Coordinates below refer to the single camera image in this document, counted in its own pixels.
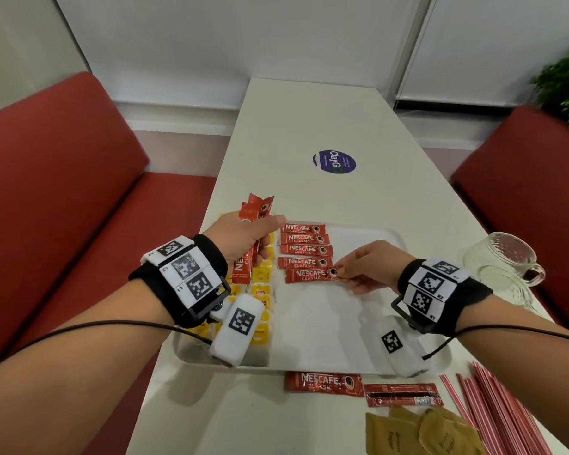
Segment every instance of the purple sticker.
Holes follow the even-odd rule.
[[[312,158],[314,164],[323,171],[333,174],[347,174],[356,169],[356,161],[350,155],[335,150],[323,150]]]

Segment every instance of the red booth backrest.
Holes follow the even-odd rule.
[[[569,131],[520,106],[453,174],[452,181],[494,229],[535,249],[538,287],[569,324]]]
[[[0,352],[147,163],[90,73],[0,110]]]

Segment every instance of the person's left hand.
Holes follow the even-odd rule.
[[[256,241],[259,241],[261,246],[254,265],[257,266],[264,258],[268,258],[269,252],[263,246],[270,243],[269,234],[278,230],[285,222],[284,215],[267,215],[252,223],[243,222],[238,211],[229,212],[222,215],[203,235],[219,248],[228,262],[228,274],[231,274],[234,261],[242,257]]]

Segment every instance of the black and white square code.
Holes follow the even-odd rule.
[[[450,263],[441,260],[440,262],[432,265],[435,270],[442,271],[446,275],[452,275],[456,271],[459,271],[459,268],[455,265],[451,265]]]
[[[186,281],[186,286],[196,300],[200,300],[213,289],[209,279],[203,272]]]
[[[419,281],[417,287],[431,293],[435,294],[442,283],[445,282],[443,278],[437,276],[433,273],[427,272],[424,277]]]
[[[402,342],[395,331],[389,331],[386,335],[382,336],[382,342],[390,354],[402,348]]]
[[[194,260],[190,252],[186,252],[181,257],[173,260],[171,265],[183,280],[200,270],[200,265]]]
[[[236,308],[234,316],[232,316],[232,320],[228,325],[235,331],[248,335],[254,320],[254,314],[248,313],[241,308]]]
[[[179,251],[183,249],[183,244],[178,243],[177,241],[171,241],[170,243],[165,244],[162,247],[157,249],[165,257],[171,255],[173,252]]]
[[[419,290],[416,290],[413,298],[411,299],[411,306],[417,311],[428,315],[428,310],[430,310],[433,299],[434,298],[430,297],[428,294],[423,294],[422,292],[419,292]]]

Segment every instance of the hand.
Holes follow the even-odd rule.
[[[260,248],[257,261],[259,265],[269,252],[263,246],[270,243],[269,234],[278,230],[286,222],[284,215],[267,215],[264,218],[248,223],[238,217],[238,211],[222,215],[203,235],[213,241],[228,262],[228,274],[232,272],[232,263],[242,257],[255,242],[259,241]]]
[[[349,253],[335,266],[340,280],[356,295],[383,288],[398,294],[399,277],[413,260],[415,257],[387,241],[373,241]]]

